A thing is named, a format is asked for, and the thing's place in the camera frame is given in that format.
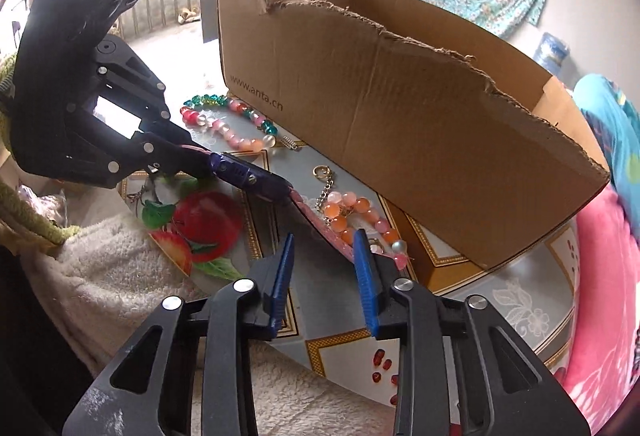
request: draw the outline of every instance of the beige blanket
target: beige blanket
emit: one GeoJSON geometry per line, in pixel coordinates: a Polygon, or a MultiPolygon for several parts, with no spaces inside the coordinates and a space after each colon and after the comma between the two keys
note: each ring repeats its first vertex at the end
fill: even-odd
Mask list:
{"type": "MultiPolygon", "coordinates": [[[[99,203],[87,207],[104,209],[99,203]]],[[[94,376],[164,297],[189,301],[202,295],[128,211],[84,229],[55,259],[28,254],[22,264],[43,308],[94,376]]],[[[392,433],[392,408],[336,386],[266,344],[253,344],[251,359],[261,435],[392,433]]],[[[196,385],[201,379],[196,376],[196,385]]],[[[194,435],[200,434],[199,389],[194,389],[194,435]]]]}

